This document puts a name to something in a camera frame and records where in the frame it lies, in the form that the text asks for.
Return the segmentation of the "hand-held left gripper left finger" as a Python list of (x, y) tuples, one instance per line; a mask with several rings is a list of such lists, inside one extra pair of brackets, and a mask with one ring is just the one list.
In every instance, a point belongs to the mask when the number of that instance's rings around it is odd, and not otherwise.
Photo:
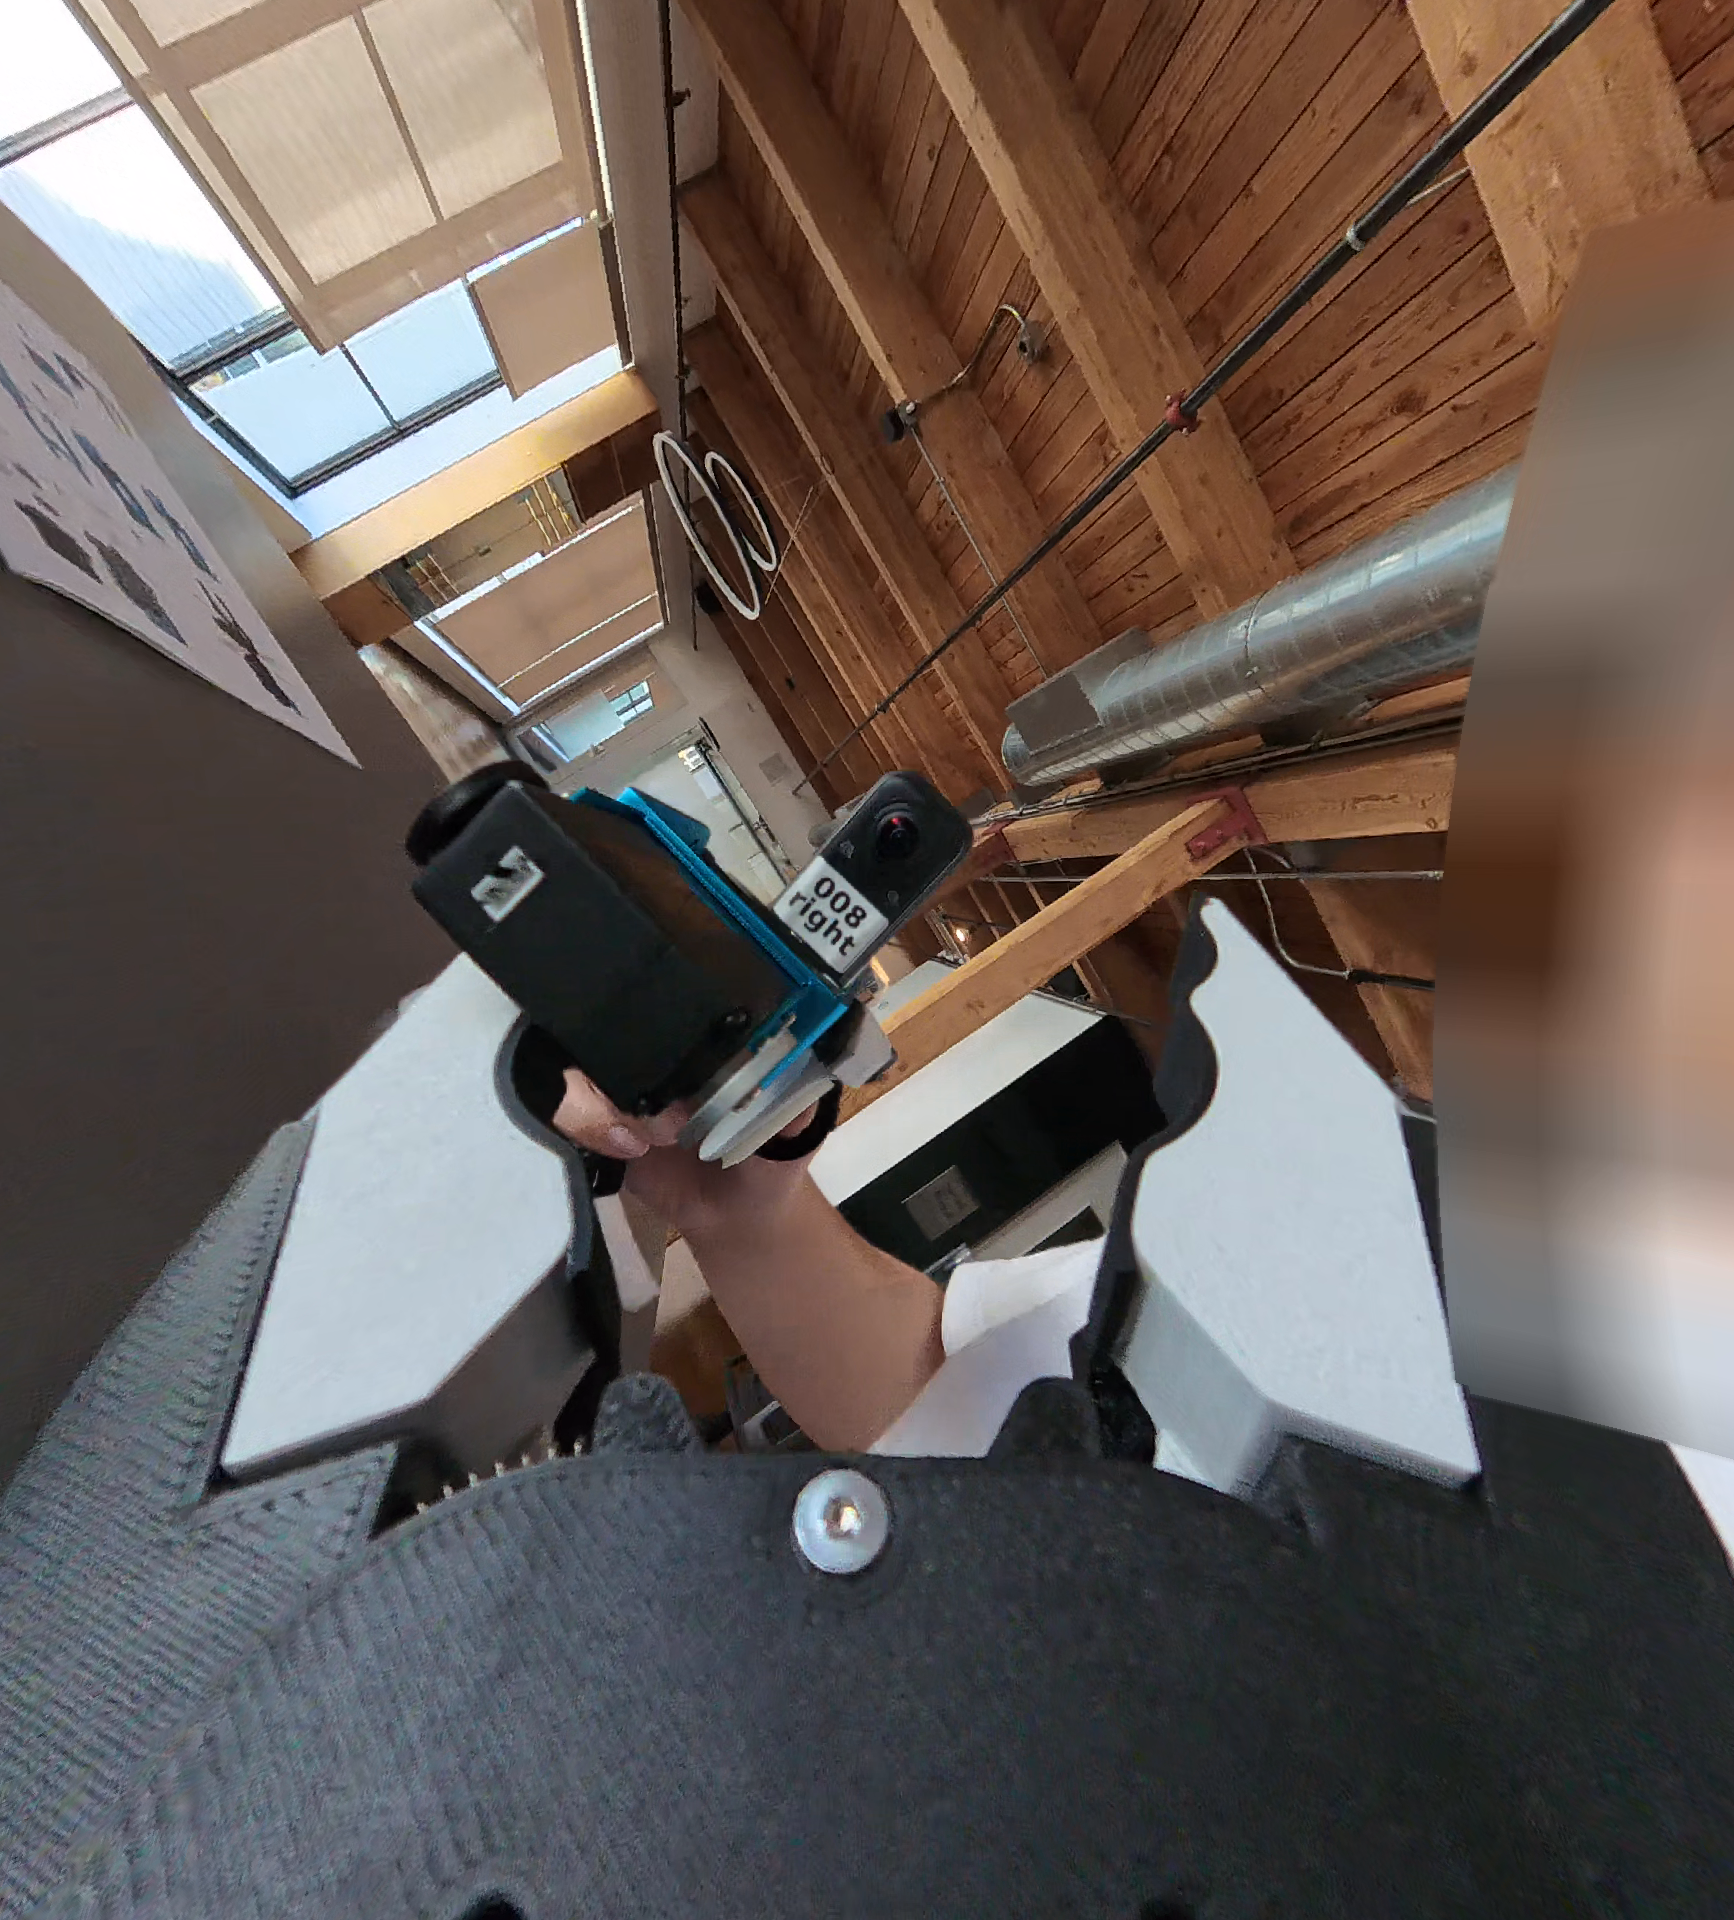
[(488, 1476), (614, 1366), (620, 1212), (596, 1210), (578, 1154), (520, 1102), (520, 1034), (508, 994), (458, 958), (318, 1102), (224, 1476), (382, 1440)]

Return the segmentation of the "diagonal wooden beam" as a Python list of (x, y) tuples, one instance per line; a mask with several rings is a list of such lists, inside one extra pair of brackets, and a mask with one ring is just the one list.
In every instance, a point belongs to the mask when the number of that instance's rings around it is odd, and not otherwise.
[(896, 1060), (878, 1080), (852, 1092), (842, 1114), (850, 1118), (860, 1112), (1044, 988), (1160, 900), (1212, 872), (1232, 852), (1262, 840), (1256, 812), (1238, 786), (1222, 786), (1174, 814), (998, 944), (884, 1016), (882, 1028)]

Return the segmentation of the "black servo with blue bracket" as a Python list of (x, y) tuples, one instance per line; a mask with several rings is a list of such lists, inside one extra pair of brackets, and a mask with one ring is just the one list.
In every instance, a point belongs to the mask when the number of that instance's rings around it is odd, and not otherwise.
[(414, 896), (612, 1104), (652, 1116), (728, 1074), (832, 1068), (866, 1014), (710, 852), (630, 790), (558, 796), (516, 760), (476, 768), (406, 834)]

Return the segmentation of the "large beige roller shade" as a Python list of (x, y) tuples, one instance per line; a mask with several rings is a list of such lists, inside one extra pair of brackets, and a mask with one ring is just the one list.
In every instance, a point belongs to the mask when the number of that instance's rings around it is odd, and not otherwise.
[(318, 352), (588, 214), (564, 2), (76, 2)]

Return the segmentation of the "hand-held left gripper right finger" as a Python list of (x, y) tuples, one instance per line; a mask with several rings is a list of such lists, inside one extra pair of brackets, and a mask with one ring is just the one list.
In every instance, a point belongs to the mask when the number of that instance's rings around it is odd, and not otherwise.
[(1114, 1458), (1250, 1496), (1288, 1440), (1480, 1472), (1400, 1106), (1256, 942), (1190, 896), (1156, 1076), (1074, 1374)]

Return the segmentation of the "person's right hand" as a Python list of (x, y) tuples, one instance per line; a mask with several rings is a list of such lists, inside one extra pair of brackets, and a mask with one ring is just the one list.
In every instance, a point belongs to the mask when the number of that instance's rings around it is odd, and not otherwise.
[(682, 1140), (688, 1112), (628, 1116), (578, 1068), (566, 1068), (566, 1092), (552, 1126), (568, 1142), (624, 1164), (624, 1188), (636, 1194), (698, 1252), (780, 1250), (792, 1236), (844, 1228), (844, 1218), (814, 1184), (802, 1160), (752, 1156), (740, 1164), (704, 1162)]

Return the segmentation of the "dark brown desk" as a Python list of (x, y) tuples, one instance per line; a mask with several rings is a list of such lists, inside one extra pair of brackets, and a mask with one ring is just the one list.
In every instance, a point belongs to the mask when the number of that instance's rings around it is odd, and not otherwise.
[(0, 564), (0, 1496), (256, 1150), (452, 948), (444, 774), (96, 294), (0, 202), (0, 280), (102, 374), (358, 756)]

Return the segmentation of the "metal conduit with junction box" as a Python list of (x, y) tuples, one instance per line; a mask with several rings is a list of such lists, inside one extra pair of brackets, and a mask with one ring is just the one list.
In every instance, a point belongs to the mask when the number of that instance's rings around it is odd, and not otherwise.
[[(922, 416), (922, 412), (932, 408), (936, 402), (970, 388), (982, 372), (982, 366), (990, 356), (990, 348), (1002, 334), (1008, 336), (1008, 346), (1020, 362), (1030, 366), (1044, 358), (1048, 344), (1046, 326), (1030, 318), (1018, 304), (1002, 302), (996, 306), (974, 354), (962, 364), (962, 368), (938, 388), (922, 396), (906, 396), (902, 402), (916, 402), (918, 416)], [(918, 432), (920, 420), (914, 422), (914, 428), (908, 436), (916, 436)]]

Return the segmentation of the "printed assembly instruction sheet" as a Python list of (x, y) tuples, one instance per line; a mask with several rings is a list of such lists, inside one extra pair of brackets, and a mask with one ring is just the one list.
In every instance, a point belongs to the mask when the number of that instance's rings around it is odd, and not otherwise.
[(102, 376), (2, 280), (0, 560), (352, 760)]

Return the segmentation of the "small beige roller shade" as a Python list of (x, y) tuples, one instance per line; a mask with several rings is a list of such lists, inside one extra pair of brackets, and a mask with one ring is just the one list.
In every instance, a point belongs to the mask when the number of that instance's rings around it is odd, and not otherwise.
[(610, 220), (574, 222), (468, 276), (496, 370), (516, 400), (624, 348), (624, 306)]

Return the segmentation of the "black ceiling sprinkler pipe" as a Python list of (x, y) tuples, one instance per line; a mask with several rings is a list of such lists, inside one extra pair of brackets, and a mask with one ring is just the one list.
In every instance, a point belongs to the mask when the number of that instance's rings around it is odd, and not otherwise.
[(1538, 76), (1562, 58), (1608, 8), (1608, 2), (1572, 2), (1564, 6), (1524, 50), (1504, 64), (1500, 74), (1480, 88), (1478, 96), (1466, 108), (1456, 112), (1446, 132), (1340, 230), (1332, 246), (1312, 260), (1306, 274), (1292, 282), (1286, 294), (1264, 310), (1254, 326), (1224, 348), (1216, 364), (1204, 372), (1194, 386), (1166, 398), (1160, 420), (1148, 430), (1142, 442), (1126, 450), (1116, 466), (1108, 468), (1094, 482), (1094, 488), (1084, 492), (1072, 504), (1072, 510), (1054, 522), (1024, 558), (1014, 564), (1006, 576), (998, 578), (976, 606), (964, 612), (950, 632), (942, 636), (898, 684), (880, 696), (876, 706), (866, 710), (864, 718), (856, 722), (850, 732), (840, 736), (832, 750), (814, 764), (814, 770), (824, 772), (846, 748), (854, 746), (854, 740), (868, 732), (870, 722), (892, 712), (898, 700), (950, 654), (950, 648), (964, 636), (976, 632), (978, 624), (1006, 600), (1012, 588), (1044, 564), (1086, 518), (1094, 516), (1094, 512), (1100, 510), (1120, 486), (1134, 478), (1174, 436), (1196, 432), (1202, 414), (1216, 400), (1216, 394), (1264, 352), (1324, 286), (1344, 272), (1354, 258), (1364, 254), (1400, 212), (1432, 194), (1446, 168), (1482, 136)]

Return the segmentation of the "person's right forearm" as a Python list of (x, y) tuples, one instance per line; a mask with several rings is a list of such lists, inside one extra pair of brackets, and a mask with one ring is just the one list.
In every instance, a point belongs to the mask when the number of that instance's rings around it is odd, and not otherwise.
[(868, 1452), (944, 1364), (944, 1292), (838, 1216), (844, 1226), (766, 1252), (720, 1242), (698, 1254), (684, 1240), (746, 1358), (808, 1440)]

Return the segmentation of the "white and black cabinet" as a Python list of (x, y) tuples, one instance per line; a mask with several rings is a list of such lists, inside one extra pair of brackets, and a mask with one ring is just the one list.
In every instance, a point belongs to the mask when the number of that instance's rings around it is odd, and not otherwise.
[(944, 1282), (962, 1260), (1102, 1236), (1160, 1124), (1122, 1020), (1034, 994), (876, 1092), (810, 1174), (862, 1238)]

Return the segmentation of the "large glass window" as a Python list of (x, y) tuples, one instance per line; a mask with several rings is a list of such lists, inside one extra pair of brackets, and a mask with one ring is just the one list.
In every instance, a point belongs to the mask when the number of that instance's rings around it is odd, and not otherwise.
[(594, 144), (592, 166), (590, 212), (318, 350), (72, 4), (0, 4), (0, 204), (86, 282), (174, 394), (290, 500), (442, 420), (514, 412), (468, 276), (556, 230), (598, 222)]

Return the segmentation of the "silver air duct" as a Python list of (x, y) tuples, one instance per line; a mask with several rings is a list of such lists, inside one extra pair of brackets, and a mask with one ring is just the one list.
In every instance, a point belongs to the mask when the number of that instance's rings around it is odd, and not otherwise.
[(1006, 710), (1008, 776), (1056, 786), (1466, 672), (1518, 476), (1512, 462), (1180, 636), (1106, 640)]

